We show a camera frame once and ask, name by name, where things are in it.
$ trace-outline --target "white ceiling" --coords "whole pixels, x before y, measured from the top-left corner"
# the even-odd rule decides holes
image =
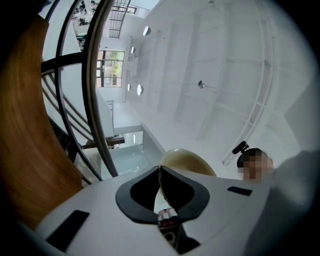
[[[186,139],[212,147],[225,165],[231,150],[258,138],[272,115],[297,150],[283,115],[316,70],[297,28],[270,2],[210,2],[165,0],[152,10],[132,40],[137,76],[126,77],[133,87],[126,99],[184,126]],[[151,34],[143,37],[147,25]],[[200,80],[208,87],[198,88]]]

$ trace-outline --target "wooden handrail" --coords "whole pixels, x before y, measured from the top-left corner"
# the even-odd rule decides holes
[[[39,16],[23,22],[25,30],[0,69],[0,180],[14,217],[34,229],[79,192],[82,181],[44,104],[41,59],[48,22]]]

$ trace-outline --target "white curved surface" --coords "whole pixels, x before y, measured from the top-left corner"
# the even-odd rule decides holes
[[[36,228],[36,233],[46,239],[74,210],[81,210],[90,215],[67,248],[66,253],[70,255],[177,255],[157,225],[131,221],[116,204],[115,194],[120,185],[144,171],[147,170],[131,172],[84,188],[46,216]],[[234,249],[242,250],[264,205],[268,183],[255,186],[239,180],[176,171],[202,183],[210,193],[209,204],[200,217],[183,224],[186,233],[202,244],[212,244],[206,251],[214,251],[215,255],[233,256],[234,250],[229,253],[226,250],[229,239],[238,237],[241,239],[235,243]],[[235,194],[227,191],[231,186],[253,189],[253,192],[249,197]],[[215,236],[221,233],[227,233],[227,238]],[[186,255],[199,255],[197,252],[202,246]]]

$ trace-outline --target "window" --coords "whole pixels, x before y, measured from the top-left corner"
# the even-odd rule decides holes
[[[123,51],[101,50],[96,63],[97,87],[121,87],[122,69],[125,53]]]

